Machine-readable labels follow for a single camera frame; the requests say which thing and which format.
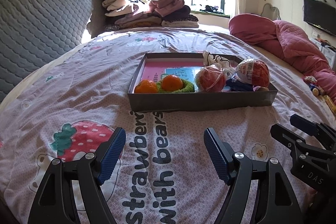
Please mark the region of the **grey shallow cardboard box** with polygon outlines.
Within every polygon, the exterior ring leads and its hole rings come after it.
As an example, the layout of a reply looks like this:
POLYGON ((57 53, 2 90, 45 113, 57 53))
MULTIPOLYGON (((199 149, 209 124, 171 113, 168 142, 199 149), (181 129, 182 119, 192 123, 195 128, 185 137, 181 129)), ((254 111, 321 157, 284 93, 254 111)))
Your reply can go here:
POLYGON ((130 107, 135 112, 152 111, 209 111, 226 110, 237 107, 261 107, 272 105, 277 89, 270 84, 268 90, 258 92, 235 92, 225 87, 220 93, 155 93, 135 94, 135 87, 141 82, 142 71, 147 59, 203 61, 201 53, 147 53, 138 65, 127 92, 130 107))

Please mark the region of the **yellow snack packet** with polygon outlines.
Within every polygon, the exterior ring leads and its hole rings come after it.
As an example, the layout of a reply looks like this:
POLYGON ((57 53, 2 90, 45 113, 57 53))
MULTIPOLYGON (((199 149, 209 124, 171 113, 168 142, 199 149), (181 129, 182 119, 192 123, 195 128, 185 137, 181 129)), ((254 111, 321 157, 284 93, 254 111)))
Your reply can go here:
POLYGON ((329 109, 331 110, 331 112, 336 115, 336 106, 335 103, 333 102, 333 100, 328 96, 328 95, 324 95, 323 96, 326 104, 328 105, 329 109))

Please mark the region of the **orange tangerine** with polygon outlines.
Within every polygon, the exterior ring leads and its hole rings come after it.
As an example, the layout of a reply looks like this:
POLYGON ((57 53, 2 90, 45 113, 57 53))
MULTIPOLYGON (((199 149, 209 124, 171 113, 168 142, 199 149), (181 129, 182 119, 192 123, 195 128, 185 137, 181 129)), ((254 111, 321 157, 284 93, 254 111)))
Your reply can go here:
POLYGON ((183 88, 183 82, 176 75, 168 75, 161 81, 161 88, 167 92, 174 92, 183 88))
POLYGON ((154 94, 158 93, 157 84, 152 80, 142 80, 134 89, 135 94, 154 94))

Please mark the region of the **clothes on window sill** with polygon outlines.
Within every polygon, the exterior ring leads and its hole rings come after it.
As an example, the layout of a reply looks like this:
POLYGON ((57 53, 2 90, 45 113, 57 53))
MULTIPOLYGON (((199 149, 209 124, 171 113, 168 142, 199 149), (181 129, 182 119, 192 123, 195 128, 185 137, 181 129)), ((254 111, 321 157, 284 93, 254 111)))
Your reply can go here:
POLYGON ((220 14, 224 15, 224 12, 221 8, 218 8, 218 6, 210 6, 210 5, 205 5, 204 9, 200 9, 202 12, 208 12, 212 14, 220 14))

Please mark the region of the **pink quilted blanket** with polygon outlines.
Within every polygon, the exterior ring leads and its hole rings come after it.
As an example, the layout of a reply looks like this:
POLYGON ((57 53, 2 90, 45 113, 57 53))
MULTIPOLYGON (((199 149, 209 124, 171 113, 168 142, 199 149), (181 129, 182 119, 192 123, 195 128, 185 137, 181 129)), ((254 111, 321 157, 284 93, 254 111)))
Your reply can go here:
POLYGON ((284 20, 239 14, 230 19, 228 29, 232 36, 272 53, 304 76, 315 77, 335 101, 335 72, 302 28, 284 20))

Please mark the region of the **cream cloth pouch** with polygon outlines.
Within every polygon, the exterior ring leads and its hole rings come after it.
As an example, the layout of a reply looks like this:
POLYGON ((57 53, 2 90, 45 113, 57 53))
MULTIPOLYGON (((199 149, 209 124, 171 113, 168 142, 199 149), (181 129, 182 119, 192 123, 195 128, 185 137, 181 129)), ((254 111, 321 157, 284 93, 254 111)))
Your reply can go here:
POLYGON ((236 73, 235 68, 231 66, 231 63, 227 58, 211 54, 209 51, 203 51, 202 55, 203 65, 205 67, 215 65, 217 68, 221 69, 228 78, 231 78, 236 73))

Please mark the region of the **strawberry print bedspread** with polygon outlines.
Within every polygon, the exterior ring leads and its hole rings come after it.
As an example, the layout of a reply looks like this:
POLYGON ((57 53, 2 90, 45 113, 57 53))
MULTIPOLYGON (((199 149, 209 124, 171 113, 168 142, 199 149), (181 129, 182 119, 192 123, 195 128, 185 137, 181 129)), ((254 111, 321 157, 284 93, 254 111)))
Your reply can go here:
POLYGON ((288 149, 270 127, 290 127, 290 116, 335 126, 335 116, 302 76, 272 54, 232 36, 201 30, 152 28, 102 34, 37 80, 1 111, 1 200, 19 223, 51 160, 80 159, 117 127, 126 144, 102 186, 118 223, 213 223, 227 193, 203 142, 212 127, 220 138, 256 160, 279 159, 288 149), (135 113, 127 90, 147 53, 183 52, 254 57, 270 70, 277 95, 271 106, 201 112, 135 113))

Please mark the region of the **blue cookie packet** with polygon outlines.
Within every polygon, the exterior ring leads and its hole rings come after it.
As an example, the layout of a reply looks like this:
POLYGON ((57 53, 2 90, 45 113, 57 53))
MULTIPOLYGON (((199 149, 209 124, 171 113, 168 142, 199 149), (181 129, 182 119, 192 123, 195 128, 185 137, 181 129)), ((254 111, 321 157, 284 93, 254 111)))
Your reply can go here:
POLYGON ((251 84, 243 83, 236 76, 232 76, 226 81, 226 86, 228 86, 232 91, 235 92, 252 92, 253 86, 251 84))

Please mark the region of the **pink and blue book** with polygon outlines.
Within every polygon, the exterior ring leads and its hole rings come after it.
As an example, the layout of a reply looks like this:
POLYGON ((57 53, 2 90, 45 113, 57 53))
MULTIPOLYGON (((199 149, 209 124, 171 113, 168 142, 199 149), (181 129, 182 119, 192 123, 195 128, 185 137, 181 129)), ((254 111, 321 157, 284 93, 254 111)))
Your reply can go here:
POLYGON ((176 75, 180 79, 194 81, 196 74, 204 67, 203 61, 190 60, 159 60, 147 59, 142 71, 141 80, 157 83, 167 75, 176 75))

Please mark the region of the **grey quilted headboard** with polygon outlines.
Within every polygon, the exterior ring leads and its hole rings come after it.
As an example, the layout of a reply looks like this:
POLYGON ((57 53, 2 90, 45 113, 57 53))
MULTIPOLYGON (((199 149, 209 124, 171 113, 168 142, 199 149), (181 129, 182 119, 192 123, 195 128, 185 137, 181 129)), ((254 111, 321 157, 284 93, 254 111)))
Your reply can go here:
POLYGON ((104 22, 102 0, 1 0, 1 98, 104 22))

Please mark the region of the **white drawer cabinet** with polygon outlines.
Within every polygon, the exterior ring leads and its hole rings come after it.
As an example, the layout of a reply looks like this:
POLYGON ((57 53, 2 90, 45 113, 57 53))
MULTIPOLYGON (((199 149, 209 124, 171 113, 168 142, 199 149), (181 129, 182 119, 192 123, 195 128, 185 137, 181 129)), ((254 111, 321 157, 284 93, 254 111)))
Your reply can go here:
POLYGON ((321 42, 317 39, 312 39, 312 42, 319 48, 329 62, 330 67, 335 71, 335 47, 326 42, 321 42))

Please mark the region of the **white chair back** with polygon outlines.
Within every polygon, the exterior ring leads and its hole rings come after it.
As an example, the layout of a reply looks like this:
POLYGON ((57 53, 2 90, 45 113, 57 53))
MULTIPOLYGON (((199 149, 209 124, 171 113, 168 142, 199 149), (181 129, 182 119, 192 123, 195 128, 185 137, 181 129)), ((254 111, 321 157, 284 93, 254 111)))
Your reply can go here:
POLYGON ((272 21, 274 20, 280 20, 280 11, 277 7, 271 5, 270 3, 266 3, 263 8, 260 16, 264 18, 268 18, 272 21))

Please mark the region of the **black wall television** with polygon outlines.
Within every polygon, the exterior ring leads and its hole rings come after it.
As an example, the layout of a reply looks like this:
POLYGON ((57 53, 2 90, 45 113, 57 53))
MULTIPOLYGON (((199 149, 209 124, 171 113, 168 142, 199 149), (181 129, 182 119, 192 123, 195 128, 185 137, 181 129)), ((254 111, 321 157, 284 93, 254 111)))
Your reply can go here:
POLYGON ((335 7, 319 0, 303 0, 303 21, 335 36, 335 7))

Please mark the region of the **pile of folded clothes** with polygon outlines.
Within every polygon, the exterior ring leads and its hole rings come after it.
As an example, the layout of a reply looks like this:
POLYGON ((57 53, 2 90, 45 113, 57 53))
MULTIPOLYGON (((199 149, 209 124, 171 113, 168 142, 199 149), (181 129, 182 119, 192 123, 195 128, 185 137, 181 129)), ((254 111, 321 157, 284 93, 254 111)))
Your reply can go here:
POLYGON ((191 14, 184 0, 102 0, 105 30, 168 27, 198 28, 199 19, 191 14))

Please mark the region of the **small doll toy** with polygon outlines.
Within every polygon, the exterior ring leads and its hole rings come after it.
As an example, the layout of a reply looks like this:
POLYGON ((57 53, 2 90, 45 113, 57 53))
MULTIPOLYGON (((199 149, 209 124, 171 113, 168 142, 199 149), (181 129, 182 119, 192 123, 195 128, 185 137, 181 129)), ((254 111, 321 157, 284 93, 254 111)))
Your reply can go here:
POLYGON ((324 96, 325 91, 323 88, 321 88, 318 84, 318 81, 316 80, 315 77, 313 76, 305 76, 303 78, 303 81, 307 84, 307 86, 310 88, 311 92, 313 93, 314 96, 324 96))

